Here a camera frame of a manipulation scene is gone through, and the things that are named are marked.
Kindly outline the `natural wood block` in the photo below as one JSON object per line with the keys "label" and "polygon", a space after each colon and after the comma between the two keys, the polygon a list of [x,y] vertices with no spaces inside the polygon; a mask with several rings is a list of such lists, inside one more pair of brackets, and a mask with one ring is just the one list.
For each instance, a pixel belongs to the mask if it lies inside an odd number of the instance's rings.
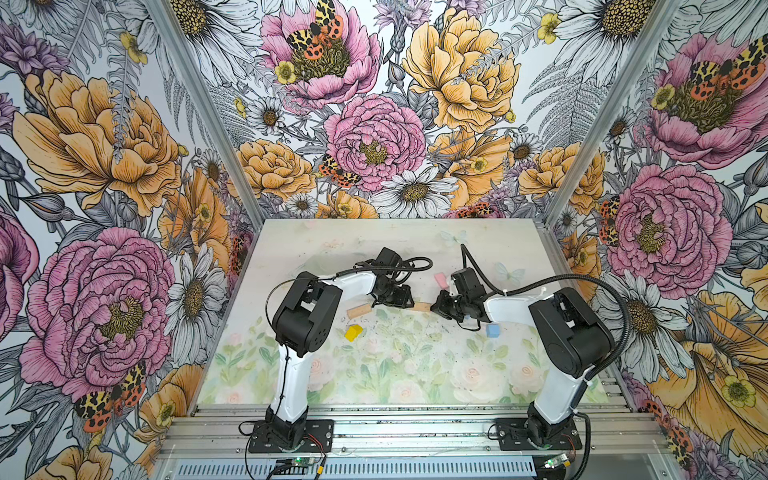
{"label": "natural wood block", "polygon": [[419,312],[429,312],[431,310],[431,304],[427,302],[418,302],[412,309]]}
{"label": "natural wood block", "polygon": [[373,307],[370,304],[360,305],[358,307],[349,309],[347,311],[347,317],[349,319],[356,319],[369,314],[372,310],[373,310]]}

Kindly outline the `pink wood block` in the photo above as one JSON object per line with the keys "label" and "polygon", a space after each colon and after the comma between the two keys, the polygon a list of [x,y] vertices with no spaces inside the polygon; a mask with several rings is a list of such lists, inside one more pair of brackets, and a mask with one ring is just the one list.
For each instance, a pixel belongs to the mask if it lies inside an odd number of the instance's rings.
{"label": "pink wood block", "polygon": [[441,290],[448,290],[449,289],[449,283],[447,280],[447,277],[444,273],[439,272],[434,275],[434,279]]}

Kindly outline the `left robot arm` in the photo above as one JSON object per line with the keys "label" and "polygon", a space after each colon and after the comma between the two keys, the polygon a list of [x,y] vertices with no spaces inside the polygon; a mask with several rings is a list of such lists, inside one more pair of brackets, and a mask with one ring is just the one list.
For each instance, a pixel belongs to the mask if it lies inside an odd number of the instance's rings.
{"label": "left robot arm", "polygon": [[312,359],[328,339],[340,304],[369,297],[374,307],[411,308],[415,301],[407,280],[432,266],[427,257],[404,259],[384,247],[377,257],[329,277],[303,271],[285,282],[287,293],[276,312],[266,315],[280,360],[275,395],[264,417],[268,443],[294,451],[309,436],[307,394]]}

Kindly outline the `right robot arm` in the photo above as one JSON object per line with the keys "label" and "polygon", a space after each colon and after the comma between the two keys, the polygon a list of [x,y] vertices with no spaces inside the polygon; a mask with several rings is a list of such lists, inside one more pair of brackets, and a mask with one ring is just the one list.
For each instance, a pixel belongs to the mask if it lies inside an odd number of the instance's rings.
{"label": "right robot arm", "polygon": [[586,275],[561,274],[513,290],[486,287],[472,268],[454,272],[454,292],[442,290],[430,311],[462,324],[520,324],[536,330],[550,368],[521,427],[510,435],[522,436],[533,449],[555,446],[572,430],[573,419],[591,379],[619,353],[611,331],[573,287],[558,290],[550,284],[584,281],[608,290],[605,282]]}

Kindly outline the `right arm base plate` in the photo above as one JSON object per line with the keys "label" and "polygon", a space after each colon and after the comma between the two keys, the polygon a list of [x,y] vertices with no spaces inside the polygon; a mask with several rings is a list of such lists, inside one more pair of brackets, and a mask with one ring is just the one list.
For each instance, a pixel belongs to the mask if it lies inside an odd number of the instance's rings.
{"label": "right arm base plate", "polygon": [[555,425],[536,418],[499,418],[492,431],[502,451],[578,451],[583,448],[572,418]]}

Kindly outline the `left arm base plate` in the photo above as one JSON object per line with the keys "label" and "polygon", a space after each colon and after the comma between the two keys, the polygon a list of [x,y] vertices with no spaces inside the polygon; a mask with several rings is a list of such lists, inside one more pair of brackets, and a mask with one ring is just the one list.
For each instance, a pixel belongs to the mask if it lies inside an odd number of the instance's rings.
{"label": "left arm base plate", "polygon": [[306,420],[304,429],[297,425],[257,421],[250,434],[250,454],[282,454],[294,452],[329,453],[332,450],[335,422],[330,419]]}

